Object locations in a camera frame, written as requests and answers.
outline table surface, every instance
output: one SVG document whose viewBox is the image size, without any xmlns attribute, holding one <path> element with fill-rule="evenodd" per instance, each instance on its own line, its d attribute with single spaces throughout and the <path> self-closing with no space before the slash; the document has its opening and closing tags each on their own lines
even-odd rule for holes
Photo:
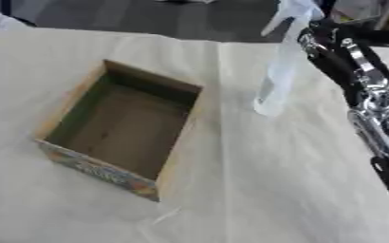
<svg viewBox="0 0 389 243">
<path fill-rule="evenodd" d="M 389 193 L 337 86 L 304 62 L 281 116 L 252 111 L 276 48 L 0 30 L 0 242 L 389 242 Z M 30 140 L 103 59 L 204 86 L 161 203 L 54 164 Z"/>
</svg>

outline open box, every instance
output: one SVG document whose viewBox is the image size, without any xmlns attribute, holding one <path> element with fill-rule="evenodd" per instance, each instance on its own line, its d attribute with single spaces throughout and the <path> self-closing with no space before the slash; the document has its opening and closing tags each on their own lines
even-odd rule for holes
<svg viewBox="0 0 389 243">
<path fill-rule="evenodd" d="M 35 140 L 56 162 L 158 201 L 158 183 L 201 87 L 127 65 L 78 86 Z"/>
</svg>

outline table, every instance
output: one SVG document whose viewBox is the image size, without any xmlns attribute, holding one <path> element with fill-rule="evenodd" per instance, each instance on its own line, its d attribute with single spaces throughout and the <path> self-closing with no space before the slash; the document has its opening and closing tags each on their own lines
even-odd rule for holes
<svg viewBox="0 0 389 243">
<path fill-rule="evenodd" d="M 252 111 L 276 47 L 0 30 L 0 242 L 389 242 L 389 193 L 336 85 L 305 62 L 284 114 Z M 103 59 L 204 86 L 159 204 L 51 163 L 30 140 Z"/>
</svg>

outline white tablecloth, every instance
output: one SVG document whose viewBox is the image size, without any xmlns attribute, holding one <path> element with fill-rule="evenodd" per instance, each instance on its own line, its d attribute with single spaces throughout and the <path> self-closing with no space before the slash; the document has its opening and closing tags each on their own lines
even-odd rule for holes
<svg viewBox="0 0 389 243">
<path fill-rule="evenodd" d="M 389 242 L 389 193 L 337 86 L 306 63 L 281 117 L 251 109 L 275 48 L 0 31 L 0 242 Z M 29 139 L 106 58 L 205 86 L 159 204 L 54 164 Z"/>
</svg>

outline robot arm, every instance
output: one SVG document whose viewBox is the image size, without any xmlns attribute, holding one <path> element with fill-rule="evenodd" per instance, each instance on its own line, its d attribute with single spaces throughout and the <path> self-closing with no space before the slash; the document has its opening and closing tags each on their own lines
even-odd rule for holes
<svg viewBox="0 0 389 243">
<path fill-rule="evenodd" d="M 343 90 L 348 119 L 373 152 L 371 164 L 389 190 L 389 68 L 364 41 L 388 44 L 377 33 L 313 21 L 298 42 L 307 59 Z"/>
</svg>

